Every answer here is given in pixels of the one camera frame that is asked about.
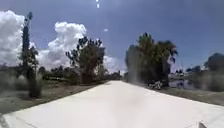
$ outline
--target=cumulus cloud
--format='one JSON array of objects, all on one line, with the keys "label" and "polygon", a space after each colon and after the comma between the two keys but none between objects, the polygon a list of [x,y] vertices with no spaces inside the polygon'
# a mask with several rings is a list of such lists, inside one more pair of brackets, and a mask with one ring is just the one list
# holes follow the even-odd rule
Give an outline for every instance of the cumulus cloud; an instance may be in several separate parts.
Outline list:
[{"label": "cumulus cloud", "polygon": [[57,22],[55,24],[57,37],[48,43],[48,48],[40,50],[38,60],[41,66],[53,68],[59,65],[69,66],[69,60],[65,52],[75,49],[78,40],[86,34],[86,28],[82,24]]},{"label": "cumulus cloud", "polygon": [[15,65],[21,49],[24,16],[0,11],[0,63]]},{"label": "cumulus cloud", "polygon": [[[24,16],[17,15],[12,11],[0,11],[0,63],[7,65],[18,64],[18,55],[22,46],[22,26]],[[69,60],[65,56],[66,51],[75,49],[78,40],[86,34],[83,24],[57,22],[55,23],[56,38],[48,43],[46,49],[39,50],[37,59],[40,66],[54,68],[59,65],[69,66]],[[118,71],[121,62],[113,57],[105,56],[104,65],[110,71]]]}]

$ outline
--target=tree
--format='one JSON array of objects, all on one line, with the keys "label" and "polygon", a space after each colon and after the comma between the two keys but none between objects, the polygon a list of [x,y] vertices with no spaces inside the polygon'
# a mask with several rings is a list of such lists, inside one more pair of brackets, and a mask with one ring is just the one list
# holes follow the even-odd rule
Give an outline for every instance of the tree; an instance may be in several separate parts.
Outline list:
[{"label": "tree", "polygon": [[41,74],[41,75],[45,75],[46,74],[46,69],[45,67],[41,66],[38,70],[38,73]]},{"label": "tree", "polygon": [[186,72],[188,72],[188,73],[189,73],[189,72],[192,72],[192,69],[191,69],[191,68],[187,68],[187,69],[186,69]]},{"label": "tree", "polygon": [[123,80],[126,81],[126,82],[129,82],[130,80],[128,79],[129,78],[128,76],[129,76],[128,72],[125,72],[124,76],[123,76]]},{"label": "tree", "polygon": [[176,46],[170,41],[155,42],[151,35],[144,33],[138,45],[131,45],[126,52],[125,62],[129,80],[150,83],[152,80],[166,80],[170,65],[175,62]]},{"label": "tree", "polygon": [[110,76],[111,76],[111,80],[121,80],[121,77],[122,77],[120,71],[114,72]]},{"label": "tree", "polygon": [[103,64],[98,65],[96,69],[97,80],[104,80],[105,75],[108,74],[108,70]]},{"label": "tree", "polygon": [[80,83],[80,77],[78,73],[74,70],[74,68],[69,68],[69,67],[64,68],[63,77],[71,85],[76,85]]},{"label": "tree", "polygon": [[51,69],[51,73],[52,73],[53,77],[60,77],[60,78],[62,78],[63,74],[64,74],[64,68],[61,65],[59,67],[57,67],[57,68],[52,68]]},{"label": "tree", "polygon": [[195,73],[198,73],[198,72],[201,72],[201,67],[200,66],[194,66],[192,69],[191,69],[192,72],[195,72]]},{"label": "tree", "polygon": [[181,69],[180,70],[176,70],[176,73],[177,74],[181,74],[181,73],[183,73],[183,70],[181,70]]},{"label": "tree", "polygon": [[79,39],[76,49],[66,52],[71,66],[79,70],[82,83],[92,82],[96,67],[103,64],[105,48],[101,44],[101,40],[93,41],[85,36]]},{"label": "tree", "polygon": [[22,61],[23,75],[27,78],[29,83],[29,96],[37,98],[41,94],[40,87],[36,82],[36,67],[38,61],[36,60],[37,50],[34,47],[30,48],[29,38],[29,23],[33,18],[32,12],[29,12],[24,20],[24,27],[22,29],[22,52],[19,59]]},{"label": "tree", "polygon": [[204,65],[211,71],[224,70],[224,55],[215,53],[208,58]]}]

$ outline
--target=concrete road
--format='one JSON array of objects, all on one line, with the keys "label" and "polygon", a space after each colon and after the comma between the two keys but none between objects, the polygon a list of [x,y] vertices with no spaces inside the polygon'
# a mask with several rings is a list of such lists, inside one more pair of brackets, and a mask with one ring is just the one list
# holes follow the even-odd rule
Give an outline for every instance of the concrete road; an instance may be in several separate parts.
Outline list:
[{"label": "concrete road", "polygon": [[10,128],[224,128],[224,107],[111,81],[4,118]]}]

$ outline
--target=grassy lawn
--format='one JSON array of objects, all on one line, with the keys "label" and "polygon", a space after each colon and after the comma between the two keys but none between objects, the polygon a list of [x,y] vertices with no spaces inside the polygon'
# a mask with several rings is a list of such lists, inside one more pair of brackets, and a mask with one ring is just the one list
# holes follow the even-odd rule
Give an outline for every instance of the grassy lawn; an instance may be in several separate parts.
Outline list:
[{"label": "grassy lawn", "polygon": [[211,92],[200,90],[193,91],[178,88],[168,88],[166,90],[160,90],[158,92],[209,104],[224,106],[224,92]]},{"label": "grassy lawn", "polygon": [[96,85],[68,86],[65,83],[47,81],[48,85],[42,89],[42,97],[39,99],[29,99],[27,91],[4,91],[0,94],[0,113],[10,113],[17,110],[29,108],[38,104],[43,104],[65,96],[76,94]]}]

